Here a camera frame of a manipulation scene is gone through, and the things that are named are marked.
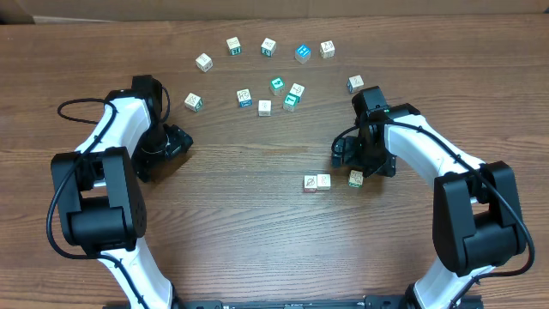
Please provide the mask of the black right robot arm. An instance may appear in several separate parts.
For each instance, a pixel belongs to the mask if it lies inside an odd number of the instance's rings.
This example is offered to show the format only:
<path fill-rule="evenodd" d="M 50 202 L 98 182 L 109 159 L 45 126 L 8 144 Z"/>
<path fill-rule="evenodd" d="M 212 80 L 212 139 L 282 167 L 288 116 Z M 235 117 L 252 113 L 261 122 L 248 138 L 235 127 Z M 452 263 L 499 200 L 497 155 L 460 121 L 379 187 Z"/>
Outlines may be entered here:
<path fill-rule="evenodd" d="M 352 105 L 358 134 L 344 130 L 334 139 L 333 167 L 350 167 L 362 178 L 392 177 L 402 159 L 433 190 L 432 266 L 402 295 L 366 296 L 366 308 L 481 308 L 482 299 L 468 295 L 473 285 L 533 266 L 534 242 L 509 165 L 461 151 L 417 108 L 388 105 L 380 87 L 360 90 Z"/>

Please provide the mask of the wooden block green R side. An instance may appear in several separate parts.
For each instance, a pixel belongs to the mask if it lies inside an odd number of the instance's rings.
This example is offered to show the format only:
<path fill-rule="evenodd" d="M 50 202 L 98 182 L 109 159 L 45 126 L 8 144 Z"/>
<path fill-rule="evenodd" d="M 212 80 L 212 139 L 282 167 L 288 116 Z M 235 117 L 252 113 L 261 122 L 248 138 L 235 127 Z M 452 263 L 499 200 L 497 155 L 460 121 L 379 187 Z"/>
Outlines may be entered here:
<path fill-rule="evenodd" d="M 361 171 L 351 170 L 348 176 L 348 185 L 360 188 L 363 186 L 364 176 Z"/>

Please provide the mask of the green top block number seven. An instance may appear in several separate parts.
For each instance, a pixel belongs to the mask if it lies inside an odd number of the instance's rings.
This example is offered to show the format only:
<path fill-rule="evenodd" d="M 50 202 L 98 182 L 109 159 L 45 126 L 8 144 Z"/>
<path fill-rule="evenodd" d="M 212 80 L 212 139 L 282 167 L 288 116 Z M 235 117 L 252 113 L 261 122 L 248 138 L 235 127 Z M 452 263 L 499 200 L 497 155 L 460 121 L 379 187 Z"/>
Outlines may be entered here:
<path fill-rule="evenodd" d="M 289 112 L 294 112 L 298 103 L 298 96 L 294 94 L 287 94 L 283 100 L 283 109 Z"/>

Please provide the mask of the wooden block turtle drawing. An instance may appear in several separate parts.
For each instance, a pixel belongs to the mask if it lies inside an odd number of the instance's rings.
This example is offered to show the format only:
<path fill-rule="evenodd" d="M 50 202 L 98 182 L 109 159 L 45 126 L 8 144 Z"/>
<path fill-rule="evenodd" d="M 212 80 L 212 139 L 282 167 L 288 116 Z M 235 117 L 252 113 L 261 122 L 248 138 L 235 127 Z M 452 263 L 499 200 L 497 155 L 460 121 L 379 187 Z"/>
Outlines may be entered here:
<path fill-rule="evenodd" d="M 328 173 L 317 175 L 317 189 L 327 191 L 331 188 L 331 176 Z"/>

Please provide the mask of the wooden block red side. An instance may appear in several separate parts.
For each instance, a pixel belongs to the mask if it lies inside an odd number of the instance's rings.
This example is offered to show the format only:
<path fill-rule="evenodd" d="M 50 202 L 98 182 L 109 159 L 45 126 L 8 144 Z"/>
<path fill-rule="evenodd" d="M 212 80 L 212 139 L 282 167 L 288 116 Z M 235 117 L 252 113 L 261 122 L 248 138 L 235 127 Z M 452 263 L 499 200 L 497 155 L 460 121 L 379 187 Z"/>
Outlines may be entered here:
<path fill-rule="evenodd" d="M 316 192 L 317 191 L 317 176 L 305 175 L 304 176 L 304 192 Z"/>

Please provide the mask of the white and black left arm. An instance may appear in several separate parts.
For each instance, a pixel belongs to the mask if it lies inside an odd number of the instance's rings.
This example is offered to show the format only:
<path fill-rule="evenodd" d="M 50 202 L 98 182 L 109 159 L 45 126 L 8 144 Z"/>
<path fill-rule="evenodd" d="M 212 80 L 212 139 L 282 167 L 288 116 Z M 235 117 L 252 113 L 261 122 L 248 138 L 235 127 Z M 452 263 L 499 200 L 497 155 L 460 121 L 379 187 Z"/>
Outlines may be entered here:
<path fill-rule="evenodd" d="M 162 105 L 166 88 L 151 75 L 134 76 L 129 89 L 113 90 L 104 114 L 74 151 L 51 160 L 54 195 L 46 236 L 60 256 L 97 260 L 111 271 L 129 308 L 181 308 L 144 234 L 147 211 L 139 184 L 159 164 L 186 153 L 193 140 Z"/>

